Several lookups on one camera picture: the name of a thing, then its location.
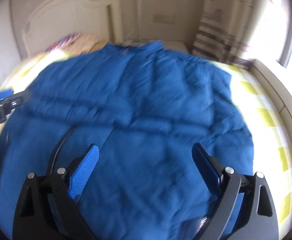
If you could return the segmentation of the wall power socket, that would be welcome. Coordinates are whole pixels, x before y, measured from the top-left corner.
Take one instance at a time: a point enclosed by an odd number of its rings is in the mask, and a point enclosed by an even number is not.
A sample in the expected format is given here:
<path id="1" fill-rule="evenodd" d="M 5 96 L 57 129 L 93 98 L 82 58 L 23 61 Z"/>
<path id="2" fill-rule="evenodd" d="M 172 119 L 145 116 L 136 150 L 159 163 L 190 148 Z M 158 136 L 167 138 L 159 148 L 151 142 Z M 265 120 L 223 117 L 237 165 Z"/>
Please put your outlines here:
<path id="1" fill-rule="evenodd" d="M 158 24 L 175 24 L 174 15 L 154 15 L 153 22 Z"/>

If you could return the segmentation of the patterned striped curtain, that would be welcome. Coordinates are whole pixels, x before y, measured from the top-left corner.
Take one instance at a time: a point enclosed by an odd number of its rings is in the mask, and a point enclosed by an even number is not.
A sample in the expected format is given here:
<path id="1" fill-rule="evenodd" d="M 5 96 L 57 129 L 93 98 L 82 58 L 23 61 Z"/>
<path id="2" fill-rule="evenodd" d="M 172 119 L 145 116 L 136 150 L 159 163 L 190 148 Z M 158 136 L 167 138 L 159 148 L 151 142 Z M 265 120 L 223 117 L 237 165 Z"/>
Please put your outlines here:
<path id="1" fill-rule="evenodd" d="M 248 69 L 257 57 L 252 41 L 266 7 L 276 0 L 203 0 L 192 54 Z"/>

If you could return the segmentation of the white nightstand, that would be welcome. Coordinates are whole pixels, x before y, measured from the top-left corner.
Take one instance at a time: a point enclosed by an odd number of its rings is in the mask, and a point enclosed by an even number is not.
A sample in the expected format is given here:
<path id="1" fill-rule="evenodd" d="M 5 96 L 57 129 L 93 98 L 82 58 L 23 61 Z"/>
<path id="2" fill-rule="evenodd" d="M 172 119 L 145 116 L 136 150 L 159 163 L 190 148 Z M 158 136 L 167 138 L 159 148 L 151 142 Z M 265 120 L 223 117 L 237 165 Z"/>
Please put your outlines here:
<path id="1" fill-rule="evenodd" d="M 123 46 L 142 46 L 148 43 L 155 42 L 155 40 L 126 40 Z M 180 41 L 162 41 L 165 49 L 179 51 L 181 53 L 189 53 L 187 46 L 184 42 Z"/>

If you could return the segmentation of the blue quilted puffer jacket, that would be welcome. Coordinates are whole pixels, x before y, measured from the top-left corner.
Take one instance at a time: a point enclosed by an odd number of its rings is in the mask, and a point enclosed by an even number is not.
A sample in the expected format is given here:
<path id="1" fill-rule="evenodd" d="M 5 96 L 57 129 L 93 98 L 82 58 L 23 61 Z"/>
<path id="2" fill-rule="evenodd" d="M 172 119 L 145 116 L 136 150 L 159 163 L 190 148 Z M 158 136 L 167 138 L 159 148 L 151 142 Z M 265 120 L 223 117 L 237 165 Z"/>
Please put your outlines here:
<path id="1" fill-rule="evenodd" d="M 96 144 L 100 157 L 78 207 L 99 239 L 178 239 L 213 205 L 192 159 L 200 143 L 222 165 L 252 174 L 254 147 L 233 104 L 231 76 L 202 58 L 108 44 L 55 62 L 30 84 L 0 135 L 0 227 L 12 237 L 28 173 L 66 167 Z"/>

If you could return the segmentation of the colourful patterned pillow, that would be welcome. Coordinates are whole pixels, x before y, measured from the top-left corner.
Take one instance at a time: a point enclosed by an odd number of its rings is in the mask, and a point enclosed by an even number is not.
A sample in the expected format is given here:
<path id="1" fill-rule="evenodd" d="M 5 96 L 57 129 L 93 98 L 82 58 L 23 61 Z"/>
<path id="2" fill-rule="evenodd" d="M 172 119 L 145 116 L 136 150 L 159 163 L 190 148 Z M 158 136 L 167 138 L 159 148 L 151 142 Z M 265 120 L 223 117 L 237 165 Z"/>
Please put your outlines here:
<path id="1" fill-rule="evenodd" d="M 73 44 L 79 37 L 80 37 L 79 33 L 67 35 L 67 36 L 61 38 L 60 40 L 56 41 L 52 45 L 50 45 L 46 49 L 46 52 L 52 51 L 54 49 L 64 48 L 66 46 L 69 46 L 69 45 Z"/>

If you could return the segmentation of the yellow white checkered bedspread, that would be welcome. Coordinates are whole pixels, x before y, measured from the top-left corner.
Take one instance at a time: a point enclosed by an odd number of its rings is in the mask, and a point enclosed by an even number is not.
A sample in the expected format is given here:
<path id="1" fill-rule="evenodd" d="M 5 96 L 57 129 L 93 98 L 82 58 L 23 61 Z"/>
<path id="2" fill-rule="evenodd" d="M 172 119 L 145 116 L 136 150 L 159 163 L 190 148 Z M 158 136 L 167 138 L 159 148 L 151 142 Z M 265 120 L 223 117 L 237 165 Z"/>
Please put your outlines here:
<path id="1" fill-rule="evenodd" d="M 235 66 L 216 63 L 231 75 L 232 100 L 254 143 L 254 171 L 266 175 L 280 226 L 292 222 L 292 144 L 274 104 L 256 78 Z"/>

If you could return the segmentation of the pink beige pillow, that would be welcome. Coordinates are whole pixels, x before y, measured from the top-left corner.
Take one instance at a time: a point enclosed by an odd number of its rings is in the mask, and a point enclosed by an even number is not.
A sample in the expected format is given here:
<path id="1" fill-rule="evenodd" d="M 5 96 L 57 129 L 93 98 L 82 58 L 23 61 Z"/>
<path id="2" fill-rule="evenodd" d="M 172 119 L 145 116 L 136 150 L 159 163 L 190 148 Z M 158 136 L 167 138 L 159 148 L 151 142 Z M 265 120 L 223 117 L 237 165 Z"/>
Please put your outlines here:
<path id="1" fill-rule="evenodd" d="M 104 47 L 107 42 L 100 41 L 91 34 L 81 34 L 69 47 L 70 54 L 88 54 Z"/>

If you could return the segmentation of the white wooden headboard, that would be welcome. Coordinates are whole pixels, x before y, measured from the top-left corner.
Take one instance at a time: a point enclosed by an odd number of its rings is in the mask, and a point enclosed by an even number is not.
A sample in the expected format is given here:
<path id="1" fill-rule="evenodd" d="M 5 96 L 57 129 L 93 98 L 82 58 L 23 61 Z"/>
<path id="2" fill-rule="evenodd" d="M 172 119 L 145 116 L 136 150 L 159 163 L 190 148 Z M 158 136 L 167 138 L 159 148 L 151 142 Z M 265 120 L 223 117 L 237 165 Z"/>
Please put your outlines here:
<path id="1" fill-rule="evenodd" d="M 28 55 L 74 33 L 121 44 L 124 30 L 120 0 L 46 0 L 30 14 L 21 33 Z"/>

